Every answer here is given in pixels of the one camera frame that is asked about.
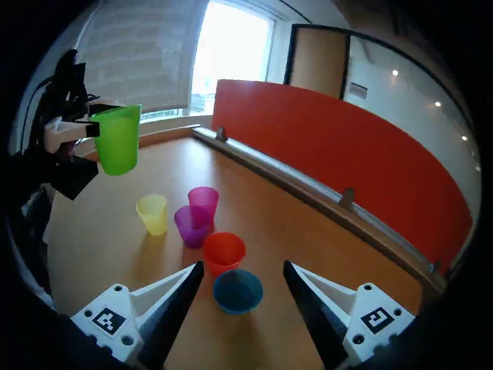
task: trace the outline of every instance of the yellow cup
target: yellow cup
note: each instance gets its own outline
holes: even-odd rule
[[[168,229],[166,206],[168,201],[162,195],[149,194],[137,201],[137,213],[151,235],[161,235]]]

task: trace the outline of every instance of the blue cup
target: blue cup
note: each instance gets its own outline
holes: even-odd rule
[[[224,312],[241,315],[258,306],[264,290],[255,275],[235,269],[219,275],[214,282],[213,295]]]

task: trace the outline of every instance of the green cup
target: green cup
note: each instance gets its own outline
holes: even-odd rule
[[[99,137],[94,141],[108,175],[123,175],[137,165],[141,108],[141,105],[128,105],[97,113],[89,119],[99,122]]]

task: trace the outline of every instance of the window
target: window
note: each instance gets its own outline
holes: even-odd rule
[[[195,56],[190,114],[212,114],[220,79],[265,81],[275,22],[232,2],[207,6]]]

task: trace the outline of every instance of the orange cup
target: orange cup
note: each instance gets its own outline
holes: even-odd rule
[[[238,268],[246,254],[245,243],[231,232],[209,235],[202,248],[205,263],[214,276]]]

